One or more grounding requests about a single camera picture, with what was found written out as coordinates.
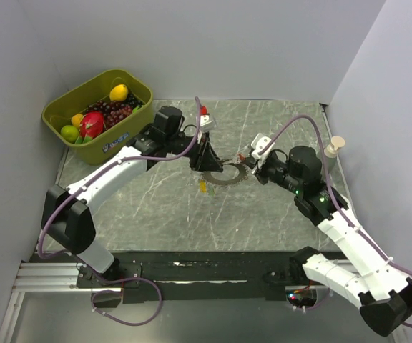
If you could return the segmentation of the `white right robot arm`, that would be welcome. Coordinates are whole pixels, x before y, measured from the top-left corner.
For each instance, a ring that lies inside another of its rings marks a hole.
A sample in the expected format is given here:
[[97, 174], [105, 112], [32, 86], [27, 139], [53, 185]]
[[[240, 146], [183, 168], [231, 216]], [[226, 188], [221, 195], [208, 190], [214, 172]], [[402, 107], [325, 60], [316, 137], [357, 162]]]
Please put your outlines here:
[[377, 250], [353, 216], [349, 201], [325, 183], [323, 164], [313, 148], [296, 146], [281, 161], [276, 150], [263, 151], [262, 144], [253, 144], [244, 163], [261, 184], [272, 182], [294, 193], [299, 212], [340, 248], [356, 270], [349, 272], [306, 247], [289, 268], [296, 284], [312, 280], [329, 287], [357, 307], [364, 322], [383, 337], [412, 315], [412, 276]]

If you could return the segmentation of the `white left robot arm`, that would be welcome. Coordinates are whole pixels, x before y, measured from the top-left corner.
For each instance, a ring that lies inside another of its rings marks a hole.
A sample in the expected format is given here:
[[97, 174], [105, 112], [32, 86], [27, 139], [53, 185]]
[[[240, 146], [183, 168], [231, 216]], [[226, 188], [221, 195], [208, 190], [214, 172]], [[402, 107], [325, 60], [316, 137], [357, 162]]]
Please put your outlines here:
[[122, 277], [119, 260], [97, 238], [92, 215], [103, 202], [127, 182], [148, 172], [156, 163], [182, 157], [189, 160], [196, 172], [222, 172], [223, 163], [210, 143], [210, 130], [216, 121], [207, 108], [197, 106], [195, 133], [181, 130], [182, 112], [172, 106], [161, 107], [154, 121], [131, 138], [107, 163], [82, 180], [63, 188], [58, 184], [46, 193], [42, 214], [42, 231], [38, 255], [43, 251], [46, 235], [60, 244], [64, 253], [81, 260], [93, 271], [93, 279], [102, 287], [110, 287]]

